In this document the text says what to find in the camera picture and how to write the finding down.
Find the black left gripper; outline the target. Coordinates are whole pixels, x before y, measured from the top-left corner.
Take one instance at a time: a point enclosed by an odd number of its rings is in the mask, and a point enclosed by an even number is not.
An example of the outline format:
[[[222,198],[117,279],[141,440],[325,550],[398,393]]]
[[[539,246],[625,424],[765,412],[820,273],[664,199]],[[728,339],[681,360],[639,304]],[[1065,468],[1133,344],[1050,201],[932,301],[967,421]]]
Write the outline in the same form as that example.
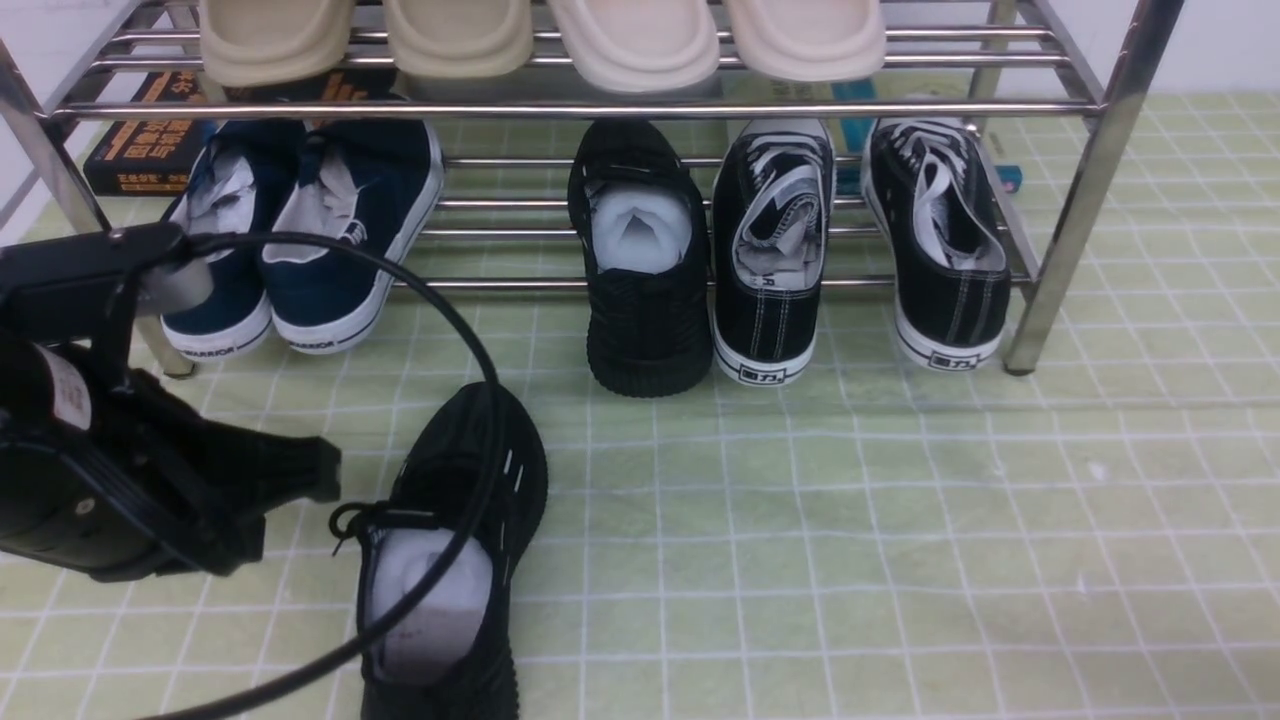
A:
[[[323,437],[209,420],[180,437],[187,462],[68,359],[4,341],[3,552],[102,583],[227,577],[262,559],[260,516],[340,497],[342,452]]]

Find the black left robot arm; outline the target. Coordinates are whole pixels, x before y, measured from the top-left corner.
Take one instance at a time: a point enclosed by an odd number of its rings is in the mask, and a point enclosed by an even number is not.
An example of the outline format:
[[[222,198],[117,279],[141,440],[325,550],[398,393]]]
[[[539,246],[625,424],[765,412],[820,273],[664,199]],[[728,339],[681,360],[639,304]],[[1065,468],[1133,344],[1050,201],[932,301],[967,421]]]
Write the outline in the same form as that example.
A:
[[[265,516],[340,497],[340,451],[210,420],[129,365],[134,320],[210,293],[178,225],[3,250],[3,552],[96,582],[262,557]]]

